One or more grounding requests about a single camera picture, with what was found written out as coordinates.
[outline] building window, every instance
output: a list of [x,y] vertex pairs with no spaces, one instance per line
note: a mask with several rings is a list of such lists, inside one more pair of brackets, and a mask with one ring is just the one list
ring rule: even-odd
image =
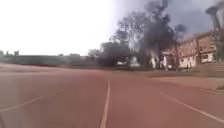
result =
[[208,55],[202,55],[201,58],[202,59],[208,59]]

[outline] tree foliage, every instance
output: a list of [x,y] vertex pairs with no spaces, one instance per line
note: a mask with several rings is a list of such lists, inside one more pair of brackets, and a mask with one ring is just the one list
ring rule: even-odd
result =
[[118,22],[118,29],[103,43],[100,57],[107,60],[108,65],[125,61],[135,55],[139,62],[148,65],[151,57],[158,61],[162,51],[173,46],[176,40],[186,32],[186,27],[169,26],[170,16],[166,13],[168,0],[148,2],[142,11],[133,11]]

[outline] distant building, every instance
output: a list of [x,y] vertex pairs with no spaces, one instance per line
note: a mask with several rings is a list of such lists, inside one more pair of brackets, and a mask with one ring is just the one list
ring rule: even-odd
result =
[[167,50],[173,55],[180,68],[192,68],[197,64],[214,62],[216,47],[211,40],[212,32],[196,35],[177,44],[178,60],[175,58],[175,47]]

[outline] white lane line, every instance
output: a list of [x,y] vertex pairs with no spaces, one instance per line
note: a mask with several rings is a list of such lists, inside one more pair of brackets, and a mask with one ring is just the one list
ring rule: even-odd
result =
[[[62,92],[62,91],[65,91],[65,89],[60,89],[60,90],[54,92],[53,94],[57,94],[57,93],[60,93],[60,92]],[[46,98],[47,96],[49,96],[49,95],[43,95],[43,96],[37,97],[37,98],[35,98],[35,99],[29,100],[29,101],[27,101],[27,102],[24,102],[24,103],[21,103],[21,104],[12,106],[12,107],[8,107],[8,108],[5,108],[5,109],[1,109],[1,110],[0,110],[0,113],[6,112],[6,111],[9,111],[9,110],[12,110],[12,109],[16,109],[16,108],[25,106],[25,105],[27,105],[27,104],[31,104],[31,103],[33,103],[33,102],[42,100],[42,99]]]
[[198,113],[200,113],[200,114],[202,114],[202,115],[204,115],[204,116],[206,116],[206,117],[209,117],[209,118],[211,118],[211,119],[213,119],[213,120],[215,120],[215,121],[218,121],[218,122],[224,124],[224,120],[221,119],[221,118],[219,118],[219,117],[216,117],[216,116],[211,115],[211,114],[209,114],[209,113],[207,113],[207,112],[204,112],[204,111],[201,111],[201,110],[199,110],[199,109],[197,109],[197,108],[194,108],[194,107],[192,107],[192,106],[190,106],[190,105],[188,105],[188,104],[185,104],[185,103],[183,103],[183,102],[181,102],[181,101],[177,100],[176,98],[173,98],[173,97],[171,97],[171,96],[169,96],[169,95],[166,95],[166,94],[163,94],[163,93],[161,93],[161,95],[164,96],[164,97],[166,97],[167,99],[173,101],[173,102],[176,102],[176,103],[178,103],[178,104],[180,104],[180,105],[182,105],[182,106],[188,108],[188,109],[191,109],[191,110],[193,110],[193,111],[195,111],[195,112],[198,112]]
[[103,118],[101,121],[100,128],[106,128],[106,122],[107,122],[107,114],[109,109],[109,102],[110,102],[110,82],[108,82],[108,90],[107,90],[107,97],[105,101],[104,111],[103,111]]
[[222,94],[224,94],[224,93],[222,93],[222,92],[213,91],[213,90],[205,90],[205,89],[200,89],[200,91],[202,91],[202,92],[207,92],[207,93],[212,93],[212,94],[218,94],[218,95],[222,95]]

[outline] sky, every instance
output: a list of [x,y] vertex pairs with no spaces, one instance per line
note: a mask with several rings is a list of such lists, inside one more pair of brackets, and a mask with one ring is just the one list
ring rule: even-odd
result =
[[[116,30],[119,19],[150,0],[1,0],[0,50],[20,54],[87,55]],[[215,0],[170,0],[171,26],[193,35],[212,29],[205,10]]]

